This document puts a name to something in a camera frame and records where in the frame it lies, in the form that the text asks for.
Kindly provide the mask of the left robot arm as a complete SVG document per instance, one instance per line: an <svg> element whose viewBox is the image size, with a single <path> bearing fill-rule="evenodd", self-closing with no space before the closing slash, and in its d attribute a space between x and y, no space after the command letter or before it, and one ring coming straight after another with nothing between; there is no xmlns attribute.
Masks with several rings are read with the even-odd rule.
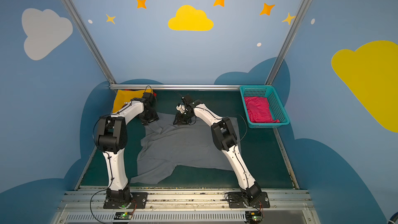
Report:
<svg viewBox="0 0 398 224"><path fill-rule="evenodd" d="M95 145L106 160L108 188L106 203L126 207L132 201L129 181L125 172L124 151L128 142L127 124L138 117L143 125L159 119L152 108L153 96L133 98L118 111L98 120Z"/></svg>

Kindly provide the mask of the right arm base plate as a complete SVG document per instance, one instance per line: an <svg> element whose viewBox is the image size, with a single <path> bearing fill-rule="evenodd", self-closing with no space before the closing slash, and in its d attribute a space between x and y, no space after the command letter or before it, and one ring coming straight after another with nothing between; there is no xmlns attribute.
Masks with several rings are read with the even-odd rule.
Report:
<svg viewBox="0 0 398 224"><path fill-rule="evenodd" d="M270 208L269 198L266 192L260 193L256 199L249 199L243 192L227 192L224 198L229 208Z"/></svg>

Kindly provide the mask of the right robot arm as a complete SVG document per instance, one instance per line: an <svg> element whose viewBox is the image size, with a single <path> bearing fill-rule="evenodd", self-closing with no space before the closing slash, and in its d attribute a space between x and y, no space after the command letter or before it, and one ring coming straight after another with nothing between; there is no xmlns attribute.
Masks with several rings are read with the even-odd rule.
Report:
<svg viewBox="0 0 398 224"><path fill-rule="evenodd" d="M240 154L237 133L231 119L216 115L202 101L194 101L188 95L181 98L176 109L174 124L189 125L194 117L200 118L210 127L215 147L226 156L237 177L243 202L246 205L256 204L262 190Z"/></svg>

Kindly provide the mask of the grey t-shirt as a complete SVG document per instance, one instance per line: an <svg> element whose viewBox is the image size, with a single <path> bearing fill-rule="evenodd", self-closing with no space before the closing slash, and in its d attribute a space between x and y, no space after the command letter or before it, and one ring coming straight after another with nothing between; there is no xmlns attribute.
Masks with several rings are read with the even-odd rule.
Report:
<svg viewBox="0 0 398 224"><path fill-rule="evenodd" d="M137 176L131 183L158 184L177 166L232 171L227 157L213 142L210 127L198 119L193 125L174 125L174 115L159 113L145 126L142 150L137 156Z"/></svg>

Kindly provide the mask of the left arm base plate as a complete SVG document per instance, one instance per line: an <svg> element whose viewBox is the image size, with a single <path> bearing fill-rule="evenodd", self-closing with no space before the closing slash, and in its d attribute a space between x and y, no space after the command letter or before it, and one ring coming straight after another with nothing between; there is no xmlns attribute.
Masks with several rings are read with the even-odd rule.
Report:
<svg viewBox="0 0 398 224"><path fill-rule="evenodd" d="M144 209L148 198L147 192L131 192L123 199L106 197L103 209Z"/></svg>

